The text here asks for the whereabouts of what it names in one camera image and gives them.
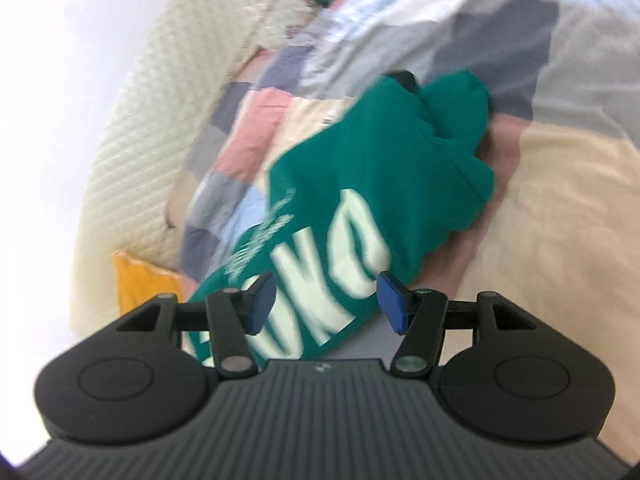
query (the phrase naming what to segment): white letter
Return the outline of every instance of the white letter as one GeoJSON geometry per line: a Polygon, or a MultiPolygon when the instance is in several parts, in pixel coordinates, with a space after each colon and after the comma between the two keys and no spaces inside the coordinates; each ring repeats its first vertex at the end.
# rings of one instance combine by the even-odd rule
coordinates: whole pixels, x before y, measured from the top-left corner
{"type": "Polygon", "coordinates": [[[356,255],[351,224],[360,236],[364,266],[373,275],[388,270],[391,255],[378,230],[371,209],[353,189],[340,192],[340,205],[327,233],[329,275],[352,298],[368,298],[376,291],[376,280],[367,276],[356,255]]]}
{"type": "Polygon", "coordinates": [[[295,232],[293,239],[300,259],[284,243],[271,251],[271,259],[309,332],[321,346],[330,333],[340,332],[354,318],[329,293],[311,228],[295,232]]]}
{"type": "MultiPolygon", "coordinates": [[[[250,277],[242,284],[242,290],[247,290],[257,279],[258,276],[250,277]]],[[[269,319],[280,345],[286,350],[286,353],[282,352],[265,330],[256,335],[247,336],[247,342],[265,359],[299,359],[302,355],[302,338],[300,337],[298,319],[289,301],[279,288],[276,288],[276,301],[273,303],[273,308],[267,319],[269,319]]]]}

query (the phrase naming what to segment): white wall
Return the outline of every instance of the white wall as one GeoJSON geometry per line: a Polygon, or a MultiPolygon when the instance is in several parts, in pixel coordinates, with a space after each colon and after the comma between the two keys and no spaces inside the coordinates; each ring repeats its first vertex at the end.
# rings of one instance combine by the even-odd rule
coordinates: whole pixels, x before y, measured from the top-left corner
{"type": "Polygon", "coordinates": [[[32,401],[66,328],[82,188],[108,111],[168,0],[0,0],[0,452],[47,438],[32,401]]]}

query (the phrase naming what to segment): green sweatshirt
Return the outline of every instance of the green sweatshirt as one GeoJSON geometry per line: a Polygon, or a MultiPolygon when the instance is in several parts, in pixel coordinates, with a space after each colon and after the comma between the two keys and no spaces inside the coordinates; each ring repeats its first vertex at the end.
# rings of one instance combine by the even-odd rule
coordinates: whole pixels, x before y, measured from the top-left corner
{"type": "MultiPolygon", "coordinates": [[[[469,72],[423,88],[407,72],[384,76],[341,121],[274,164],[265,221],[190,301],[247,288],[268,270],[276,301],[248,336],[258,364],[334,348],[378,308],[379,272],[410,282],[423,256],[489,200],[493,172],[474,156],[487,120],[488,92],[469,72]]],[[[191,336],[203,361],[208,342],[191,336]]]]}

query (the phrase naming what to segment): cream quilted mat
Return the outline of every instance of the cream quilted mat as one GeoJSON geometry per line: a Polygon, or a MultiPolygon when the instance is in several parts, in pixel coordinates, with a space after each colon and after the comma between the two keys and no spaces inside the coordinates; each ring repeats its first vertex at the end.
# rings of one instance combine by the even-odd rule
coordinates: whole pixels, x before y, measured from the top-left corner
{"type": "Polygon", "coordinates": [[[118,315],[113,251],[177,267],[180,237],[164,211],[192,142],[228,76],[312,12],[306,0],[171,0],[114,104],[85,190],[70,311],[79,335],[118,315]]]}

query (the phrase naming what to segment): ribbed gray surface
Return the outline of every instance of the ribbed gray surface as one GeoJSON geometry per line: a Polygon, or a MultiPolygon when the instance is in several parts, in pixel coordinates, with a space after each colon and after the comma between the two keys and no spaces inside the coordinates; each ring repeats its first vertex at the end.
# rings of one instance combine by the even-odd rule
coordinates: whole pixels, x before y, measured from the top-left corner
{"type": "Polygon", "coordinates": [[[188,425],[154,442],[99,449],[52,442],[23,466],[65,480],[609,480],[628,467],[593,440],[507,447],[455,423],[423,383],[377,361],[272,361],[229,381],[188,425]]]}

